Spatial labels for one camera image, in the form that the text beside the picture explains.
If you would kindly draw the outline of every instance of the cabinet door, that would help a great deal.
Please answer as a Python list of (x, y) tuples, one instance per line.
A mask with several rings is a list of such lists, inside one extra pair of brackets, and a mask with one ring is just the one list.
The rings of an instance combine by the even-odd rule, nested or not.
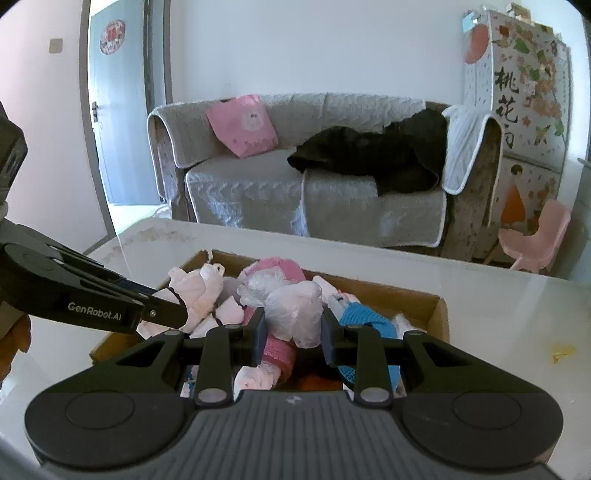
[[(499, 183), (491, 211), (491, 227), (483, 228), (476, 244), (475, 257), (484, 258), (494, 246), (500, 227), (533, 235), (544, 203), (555, 199), (560, 175), (546, 168), (503, 158)], [(512, 262), (501, 249), (494, 261)]]
[(570, 110), (568, 48), (540, 27), (491, 13), (493, 110), (506, 155), (561, 172)]

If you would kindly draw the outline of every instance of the plastic bag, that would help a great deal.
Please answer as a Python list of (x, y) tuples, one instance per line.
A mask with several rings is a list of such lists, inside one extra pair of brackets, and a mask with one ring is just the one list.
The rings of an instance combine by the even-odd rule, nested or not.
[(269, 333), (288, 342), (292, 338), (300, 348), (320, 345), (322, 291), (313, 281), (278, 288), (265, 303)]
[(240, 303), (246, 307), (264, 307), (269, 294), (278, 288), (291, 285), (279, 267), (266, 268), (254, 272), (246, 283), (238, 287)]

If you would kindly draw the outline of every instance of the yellow object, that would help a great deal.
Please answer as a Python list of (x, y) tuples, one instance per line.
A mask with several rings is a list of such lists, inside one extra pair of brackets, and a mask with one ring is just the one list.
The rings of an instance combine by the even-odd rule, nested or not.
[(577, 352), (577, 349), (573, 345), (555, 345), (554, 353), (552, 354), (552, 363), (557, 364), (565, 356), (572, 355)]

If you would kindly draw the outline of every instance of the orange decoration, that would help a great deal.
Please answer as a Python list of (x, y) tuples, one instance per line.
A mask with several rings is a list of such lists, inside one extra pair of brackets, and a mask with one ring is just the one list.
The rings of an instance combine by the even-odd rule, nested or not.
[(511, 225), (515, 222), (525, 222), (525, 206), (523, 205), (517, 186), (513, 184), (507, 194), (505, 208), (501, 214), (501, 223), (503, 225)]
[(476, 63), (486, 53), (489, 45), (488, 27), (477, 25), (467, 33), (467, 47), (464, 61), (467, 64)]

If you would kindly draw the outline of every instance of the clothing pile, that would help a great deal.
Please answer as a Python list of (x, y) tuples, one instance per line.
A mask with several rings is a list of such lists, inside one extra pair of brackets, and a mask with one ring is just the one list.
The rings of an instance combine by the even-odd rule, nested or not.
[[(320, 276), (311, 281), (293, 260), (272, 257), (246, 267), (238, 278), (224, 276), (220, 264), (204, 264), (200, 269), (185, 272), (173, 268), (170, 283), (154, 296), (187, 307), (187, 322), (180, 328), (189, 338), (205, 337), (219, 325), (247, 325), (255, 309), (265, 309), (269, 335), (263, 359), (257, 367), (242, 367), (236, 372), (234, 394), (246, 389), (270, 390), (286, 382), (294, 369), (298, 349), (314, 349), (320, 345), (320, 318), (328, 307), (341, 325), (359, 323), (371, 325), (383, 337), (402, 338), (410, 323), (399, 315), (390, 321), (361, 305), (357, 297), (343, 293)], [(143, 321), (138, 333), (149, 338), (168, 330), (168, 327)], [(199, 371), (193, 366), (187, 371), (181, 396), (191, 397)], [(355, 369), (339, 367), (341, 382), (352, 388)], [(394, 390), (400, 383), (398, 367), (390, 367)], [(308, 375), (297, 384), (301, 390), (333, 389), (335, 379)]]
[(313, 135), (287, 161), (301, 173), (321, 168), (342, 175), (372, 176), (378, 196), (426, 192), (439, 184), (446, 160), (447, 121), (422, 110), (383, 133), (335, 126)]

